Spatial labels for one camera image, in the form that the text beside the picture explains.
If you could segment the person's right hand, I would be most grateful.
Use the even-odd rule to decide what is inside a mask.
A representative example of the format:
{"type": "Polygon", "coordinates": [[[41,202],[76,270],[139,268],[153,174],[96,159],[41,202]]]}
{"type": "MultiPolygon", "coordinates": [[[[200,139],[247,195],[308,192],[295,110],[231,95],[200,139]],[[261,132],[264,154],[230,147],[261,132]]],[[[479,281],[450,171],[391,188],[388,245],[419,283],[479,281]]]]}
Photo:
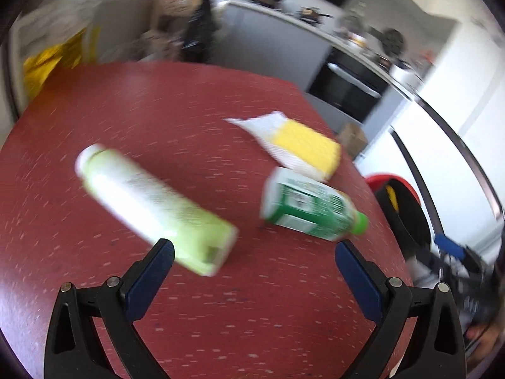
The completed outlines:
{"type": "Polygon", "coordinates": [[[483,360],[495,347],[499,337],[503,334],[504,327],[497,322],[487,325],[475,325],[466,331],[469,340],[476,340],[477,347],[470,354],[472,361],[483,360]]]}

